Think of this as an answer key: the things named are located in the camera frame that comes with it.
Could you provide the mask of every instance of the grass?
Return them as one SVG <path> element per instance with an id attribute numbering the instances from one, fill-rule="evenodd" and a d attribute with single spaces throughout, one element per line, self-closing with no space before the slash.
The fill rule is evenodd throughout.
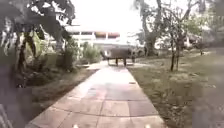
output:
<path id="1" fill-rule="evenodd" d="M 96 70 L 79 69 L 76 74 L 57 76 L 57 79 L 45 85 L 22 89 L 18 100 L 24 118 L 29 122 L 95 72 Z"/>
<path id="2" fill-rule="evenodd" d="M 204 56 L 185 55 L 179 71 L 170 72 L 170 59 L 141 59 L 140 63 L 153 66 L 129 68 L 144 92 L 153 102 L 170 128 L 191 128 L 194 103 L 204 89 L 212 89 L 208 82 L 216 54 Z"/>
<path id="3" fill-rule="evenodd" d="M 43 108 L 47 108 L 95 71 L 81 69 L 77 74 L 67 74 L 47 85 L 32 87 L 32 100 L 39 103 Z"/>

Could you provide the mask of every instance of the sidewalk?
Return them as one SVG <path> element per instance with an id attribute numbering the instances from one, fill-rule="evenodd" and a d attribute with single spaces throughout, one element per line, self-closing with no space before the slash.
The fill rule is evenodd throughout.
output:
<path id="1" fill-rule="evenodd" d="M 26 128 L 165 128 L 124 67 L 105 67 L 49 107 Z"/>

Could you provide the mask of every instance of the leaf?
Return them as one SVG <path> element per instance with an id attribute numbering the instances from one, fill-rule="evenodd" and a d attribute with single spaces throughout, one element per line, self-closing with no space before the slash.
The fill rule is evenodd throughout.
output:
<path id="1" fill-rule="evenodd" d="M 33 53 L 33 56 L 35 57 L 36 56 L 36 46 L 35 46 L 35 43 L 33 41 L 33 38 L 28 33 L 26 33 L 24 40 L 28 43 L 28 45 L 29 45 L 29 47 L 30 47 L 30 49 Z"/>

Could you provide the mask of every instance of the paving tile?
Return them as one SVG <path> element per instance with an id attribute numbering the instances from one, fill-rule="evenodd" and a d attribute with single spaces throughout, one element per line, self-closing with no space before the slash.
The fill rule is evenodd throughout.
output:
<path id="1" fill-rule="evenodd" d="M 102 100 L 83 99 L 80 104 L 80 113 L 100 115 L 100 110 L 101 110 L 102 104 L 103 104 Z"/>
<path id="2" fill-rule="evenodd" d="M 50 107 L 32 120 L 31 123 L 41 128 L 58 128 L 68 114 L 67 111 Z"/>
<path id="3" fill-rule="evenodd" d="M 71 113 L 59 128 L 96 128 L 98 116 L 83 115 L 78 113 Z"/>
<path id="4" fill-rule="evenodd" d="M 128 101 L 131 116 L 157 115 L 158 112 L 153 104 L 148 101 Z"/>
<path id="5" fill-rule="evenodd" d="M 36 125 L 34 125 L 34 124 L 32 124 L 32 123 L 29 123 L 29 124 L 27 124 L 27 125 L 25 126 L 25 128 L 40 128 L 40 127 L 38 127 L 38 126 L 36 126 Z"/>
<path id="6" fill-rule="evenodd" d="M 109 90 L 106 100 L 148 100 L 146 95 L 141 90 L 122 91 Z"/>
<path id="7" fill-rule="evenodd" d="M 127 101 L 105 101 L 100 113 L 104 116 L 130 116 Z"/>
<path id="8" fill-rule="evenodd" d="M 85 97 L 85 95 L 87 94 L 87 92 L 89 91 L 90 87 L 76 87 L 75 89 L 73 89 L 72 91 L 70 91 L 69 93 L 66 94 L 66 96 L 72 96 L 72 97 L 76 97 L 76 98 L 83 98 Z"/>
<path id="9" fill-rule="evenodd" d="M 131 117 L 133 128 L 166 128 L 159 116 Z"/>
<path id="10" fill-rule="evenodd" d="M 97 128 L 132 128 L 130 117 L 100 117 Z"/>
<path id="11" fill-rule="evenodd" d="M 58 109 L 63 109 L 66 111 L 75 111 L 79 112 L 80 111 L 80 104 L 81 99 L 80 98 L 74 98 L 74 97 L 68 97 L 65 96 L 58 100 L 53 107 L 58 108 Z"/>
<path id="12" fill-rule="evenodd" d="M 105 89 L 90 89 L 86 94 L 84 99 L 93 99 L 93 100 L 104 100 L 107 95 L 107 90 Z"/>

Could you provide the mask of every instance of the tree trunk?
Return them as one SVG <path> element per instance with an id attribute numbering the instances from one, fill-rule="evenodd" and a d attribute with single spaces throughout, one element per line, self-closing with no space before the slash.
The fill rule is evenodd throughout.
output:
<path id="1" fill-rule="evenodd" d="M 174 64 L 175 64 L 175 52 L 174 52 L 174 45 L 173 45 L 173 39 L 171 36 L 171 48 L 172 48 L 172 57 L 171 57 L 171 66 L 170 66 L 170 71 L 173 71 Z"/>
<path id="2" fill-rule="evenodd" d="M 180 43 L 176 43 L 176 70 L 178 71 L 179 66 L 179 58 L 180 58 Z"/>

